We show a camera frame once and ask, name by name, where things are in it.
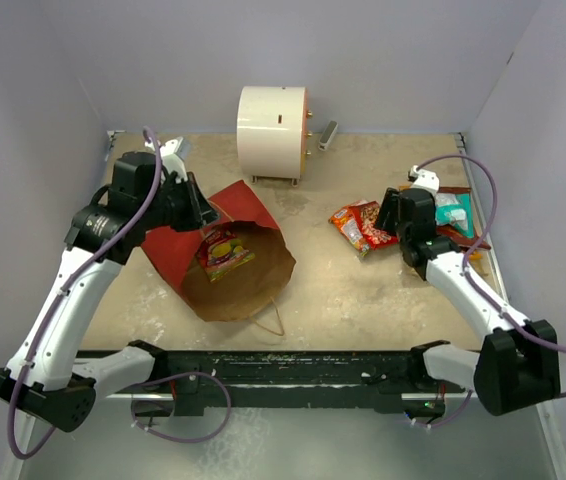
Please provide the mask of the pink fruit candy bag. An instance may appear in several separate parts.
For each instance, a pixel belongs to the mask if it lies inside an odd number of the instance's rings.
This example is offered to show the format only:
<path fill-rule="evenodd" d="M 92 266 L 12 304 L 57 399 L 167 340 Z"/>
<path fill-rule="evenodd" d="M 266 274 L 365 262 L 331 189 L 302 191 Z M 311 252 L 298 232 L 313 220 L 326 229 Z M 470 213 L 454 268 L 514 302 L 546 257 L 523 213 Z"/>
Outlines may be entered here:
<path fill-rule="evenodd" d="M 242 240 L 225 226 L 207 233 L 198 248 L 196 259 L 211 283 L 255 259 Z"/>

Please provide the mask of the red paper bag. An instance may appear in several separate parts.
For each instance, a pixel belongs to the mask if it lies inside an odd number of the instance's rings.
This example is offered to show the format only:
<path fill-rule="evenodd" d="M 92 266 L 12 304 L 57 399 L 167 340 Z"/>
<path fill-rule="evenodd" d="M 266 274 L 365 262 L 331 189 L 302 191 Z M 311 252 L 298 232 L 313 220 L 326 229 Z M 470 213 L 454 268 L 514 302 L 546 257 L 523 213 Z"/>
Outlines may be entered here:
<path fill-rule="evenodd" d="M 142 250 L 202 321 L 253 320 L 276 305 L 296 260 L 279 225 L 244 181 L 212 195 L 209 203 L 219 222 L 186 233 L 157 228 Z"/>

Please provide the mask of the red peanut snack bag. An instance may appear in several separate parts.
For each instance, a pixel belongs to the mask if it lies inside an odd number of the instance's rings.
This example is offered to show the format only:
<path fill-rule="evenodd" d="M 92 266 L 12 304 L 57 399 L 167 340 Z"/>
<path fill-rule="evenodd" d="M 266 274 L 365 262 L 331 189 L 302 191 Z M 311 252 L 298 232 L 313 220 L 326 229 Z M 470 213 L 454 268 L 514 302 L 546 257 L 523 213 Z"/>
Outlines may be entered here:
<path fill-rule="evenodd" d="M 372 250 L 379 250 L 398 243 L 398 238 L 375 227 L 380 205 L 377 201 L 350 206 L 357 227 Z"/>

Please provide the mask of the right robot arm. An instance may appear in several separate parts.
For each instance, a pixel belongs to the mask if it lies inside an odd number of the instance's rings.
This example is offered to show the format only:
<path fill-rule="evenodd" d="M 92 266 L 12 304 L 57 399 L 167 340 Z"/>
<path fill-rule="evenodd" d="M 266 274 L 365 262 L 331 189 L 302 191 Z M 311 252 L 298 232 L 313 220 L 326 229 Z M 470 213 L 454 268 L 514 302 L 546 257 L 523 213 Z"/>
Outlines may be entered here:
<path fill-rule="evenodd" d="M 455 307 L 482 341 L 479 351 L 447 341 L 412 348 L 409 383 L 430 391 L 441 381 L 473 391 L 487 412 L 504 415 L 554 400 L 561 392 L 557 334 L 511 307 L 436 229 L 435 199 L 426 190 L 386 190 L 376 228 L 394 235 L 404 263 Z"/>

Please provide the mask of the small orange red snack bag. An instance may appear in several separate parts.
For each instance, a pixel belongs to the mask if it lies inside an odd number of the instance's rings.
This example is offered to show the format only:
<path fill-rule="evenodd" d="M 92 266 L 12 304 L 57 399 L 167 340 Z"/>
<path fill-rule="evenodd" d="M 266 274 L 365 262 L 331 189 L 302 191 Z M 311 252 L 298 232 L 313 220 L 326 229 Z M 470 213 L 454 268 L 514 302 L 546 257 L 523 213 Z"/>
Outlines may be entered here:
<path fill-rule="evenodd" d="M 363 236 L 354 216 L 354 207 L 360 205 L 363 205 L 362 201 L 341 207 L 330 217 L 328 222 L 338 229 L 340 234 L 355 248 L 358 256 L 363 258 L 369 253 L 371 247 Z"/>

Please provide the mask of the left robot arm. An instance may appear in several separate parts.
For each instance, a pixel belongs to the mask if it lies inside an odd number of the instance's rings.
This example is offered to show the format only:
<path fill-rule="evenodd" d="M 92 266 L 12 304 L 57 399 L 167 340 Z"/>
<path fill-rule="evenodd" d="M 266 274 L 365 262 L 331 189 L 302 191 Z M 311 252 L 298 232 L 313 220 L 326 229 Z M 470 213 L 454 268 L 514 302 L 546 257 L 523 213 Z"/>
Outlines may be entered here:
<path fill-rule="evenodd" d="M 134 385 L 165 387 L 167 353 L 145 341 L 77 366 L 75 358 L 104 294 L 148 232 L 193 232 L 218 220 L 181 155 L 128 152 L 112 180 L 73 217 L 53 287 L 17 353 L 0 368 L 0 399 L 72 432 L 94 404 Z"/>

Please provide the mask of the teal white snack bag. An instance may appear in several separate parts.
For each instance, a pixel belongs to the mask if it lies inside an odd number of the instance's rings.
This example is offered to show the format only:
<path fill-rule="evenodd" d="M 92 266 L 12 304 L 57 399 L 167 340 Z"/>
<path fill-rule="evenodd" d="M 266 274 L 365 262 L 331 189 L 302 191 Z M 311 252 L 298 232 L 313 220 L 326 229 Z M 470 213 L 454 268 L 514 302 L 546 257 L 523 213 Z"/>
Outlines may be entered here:
<path fill-rule="evenodd" d="M 474 222 L 469 193 L 437 193 L 435 221 L 450 226 L 466 238 L 474 236 Z"/>

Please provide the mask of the red doritos bag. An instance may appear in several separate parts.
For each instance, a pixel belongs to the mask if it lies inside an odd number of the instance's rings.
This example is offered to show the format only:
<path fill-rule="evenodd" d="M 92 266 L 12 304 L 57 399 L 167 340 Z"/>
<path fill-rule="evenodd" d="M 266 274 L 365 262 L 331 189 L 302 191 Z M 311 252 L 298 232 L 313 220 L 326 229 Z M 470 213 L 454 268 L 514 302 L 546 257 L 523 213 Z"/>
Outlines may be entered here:
<path fill-rule="evenodd" d="M 471 189 L 441 186 L 434 198 L 437 232 L 468 250 L 479 238 L 474 226 Z"/>

